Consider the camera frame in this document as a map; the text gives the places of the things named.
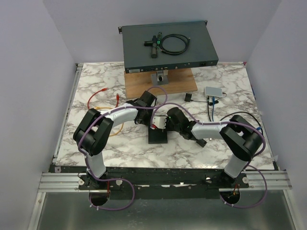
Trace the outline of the black network switch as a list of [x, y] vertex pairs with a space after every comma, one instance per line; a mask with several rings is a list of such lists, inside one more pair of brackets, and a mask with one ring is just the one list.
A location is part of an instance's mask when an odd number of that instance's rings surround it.
[[166, 144], [168, 143], [167, 132], [164, 129], [148, 128], [149, 144]]

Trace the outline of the black power adapter with cable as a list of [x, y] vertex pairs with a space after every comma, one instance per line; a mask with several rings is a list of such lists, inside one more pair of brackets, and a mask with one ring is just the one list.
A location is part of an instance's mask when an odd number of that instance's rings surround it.
[[184, 101], [185, 102], [192, 102], [192, 101], [194, 101], [194, 102], [205, 102], [205, 101], [195, 101], [195, 100], [192, 100], [192, 94], [191, 93], [186, 93], [185, 94], [185, 98], [184, 98]]

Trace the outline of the small black power adapter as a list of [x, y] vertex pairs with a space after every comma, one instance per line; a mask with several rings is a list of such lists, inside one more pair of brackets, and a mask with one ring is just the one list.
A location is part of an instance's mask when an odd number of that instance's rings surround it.
[[204, 139], [198, 139], [198, 140], [196, 140], [196, 143], [198, 145], [200, 145], [202, 148], [204, 148], [206, 146], [206, 144], [207, 144], [207, 141], [204, 140]]

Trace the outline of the white grey small switch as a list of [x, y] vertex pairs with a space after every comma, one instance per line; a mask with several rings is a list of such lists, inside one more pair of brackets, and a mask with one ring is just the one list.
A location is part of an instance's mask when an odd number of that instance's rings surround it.
[[206, 86], [204, 89], [204, 93], [206, 96], [211, 96], [211, 97], [219, 98], [223, 96], [222, 88], [217, 88], [217, 87]]

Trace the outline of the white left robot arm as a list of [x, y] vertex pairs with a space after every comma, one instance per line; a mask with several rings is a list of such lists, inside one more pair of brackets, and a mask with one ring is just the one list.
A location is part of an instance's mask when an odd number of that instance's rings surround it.
[[126, 101], [117, 108], [105, 112], [96, 109], [87, 111], [73, 134], [73, 140], [85, 157], [87, 171], [91, 175], [90, 184], [95, 189], [102, 189], [106, 185], [102, 151], [112, 129], [130, 121], [149, 126], [156, 101], [156, 96], [145, 91], [140, 98]]

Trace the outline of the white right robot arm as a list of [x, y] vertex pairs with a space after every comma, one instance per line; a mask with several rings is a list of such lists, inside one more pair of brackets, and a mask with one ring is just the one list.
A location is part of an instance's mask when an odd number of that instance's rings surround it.
[[223, 170], [221, 183], [230, 188], [238, 182], [238, 176], [254, 158], [261, 145], [265, 146], [264, 136], [248, 121], [239, 115], [225, 122], [189, 121], [177, 107], [167, 112], [166, 127], [178, 132], [184, 139], [201, 141], [206, 138], [222, 139], [233, 155]]

